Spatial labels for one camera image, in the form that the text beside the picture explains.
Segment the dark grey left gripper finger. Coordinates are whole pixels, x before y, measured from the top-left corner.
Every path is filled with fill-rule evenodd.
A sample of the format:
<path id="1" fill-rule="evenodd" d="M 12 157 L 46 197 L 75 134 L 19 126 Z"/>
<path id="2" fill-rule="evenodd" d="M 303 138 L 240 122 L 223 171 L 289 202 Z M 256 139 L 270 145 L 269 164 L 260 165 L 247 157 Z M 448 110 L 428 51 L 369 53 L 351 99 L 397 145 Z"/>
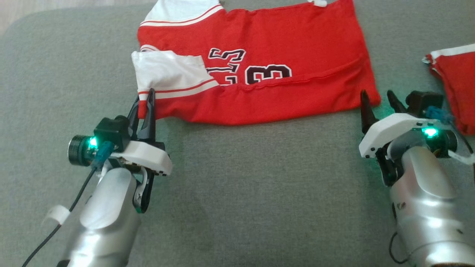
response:
<path id="1" fill-rule="evenodd" d="M 141 130 L 138 132 L 138 139 L 145 142 L 155 142 L 155 90 L 152 88 L 148 92 L 145 102 L 145 117 Z"/>
<path id="2" fill-rule="evenodd" d="M 138 133 L 138 124 L 139 124 L 139 118 L 138 118 L 139 101 L 140 101 L 139 97 L 137 97 L 132 107 L 130 108 L 129 114 L 127 116 L 129 120 L 128 133 L 131 138 L 138 138 L 137 133 Z"/>

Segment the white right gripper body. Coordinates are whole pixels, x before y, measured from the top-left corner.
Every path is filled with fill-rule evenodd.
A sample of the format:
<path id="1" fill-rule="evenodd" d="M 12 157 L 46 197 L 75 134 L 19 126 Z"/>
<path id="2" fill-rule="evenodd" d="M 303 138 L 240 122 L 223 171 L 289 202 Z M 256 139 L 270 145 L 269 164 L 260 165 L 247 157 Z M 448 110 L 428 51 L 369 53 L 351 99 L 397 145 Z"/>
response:
<path id="1" fill-rule="evenodd" d="M 378 149 L 417 128 L 449 129 L 436 119 L 417 118 L 408 113 L 394 113 L 374 123 L 358 146 L 363 158 L 375 158 Z"/>

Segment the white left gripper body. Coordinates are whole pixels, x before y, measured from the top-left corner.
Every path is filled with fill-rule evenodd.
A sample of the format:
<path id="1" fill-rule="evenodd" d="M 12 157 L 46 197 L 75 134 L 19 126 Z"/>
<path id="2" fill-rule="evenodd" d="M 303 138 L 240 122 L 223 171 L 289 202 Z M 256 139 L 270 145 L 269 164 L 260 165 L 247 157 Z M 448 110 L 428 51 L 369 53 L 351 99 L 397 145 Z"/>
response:
<path id="1" fill-rule="evenodd" d="M 173 172 L 168 154 L 146 142 L 130 141 L 122 152 L 113 152 L 110 157 L 125 165 L 148 168 L 157 174 L 170 175 Z"/>

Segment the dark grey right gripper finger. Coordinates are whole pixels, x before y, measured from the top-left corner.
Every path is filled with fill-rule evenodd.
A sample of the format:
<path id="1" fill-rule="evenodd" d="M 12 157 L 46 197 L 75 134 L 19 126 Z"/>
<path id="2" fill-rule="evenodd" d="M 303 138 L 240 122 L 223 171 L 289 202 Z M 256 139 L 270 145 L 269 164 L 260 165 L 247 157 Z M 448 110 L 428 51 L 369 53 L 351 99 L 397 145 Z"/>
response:
<path id="1" fill-rule="evenodd" d="M 363 134 L 366 134 L 370 127 L 378 121 L 373 113 L 367 92 L 365 90 L 361 91 L 361 128 Z"/>
<path id="2" fill-rule="evenodd" d="M 392 90 L 387 91 L 387 99 L 395 113 L 407 112 L 405 105 L 403 105 L 403 103 L 399 100 L 399 98 L 397 98 L 397 96 Z"/>

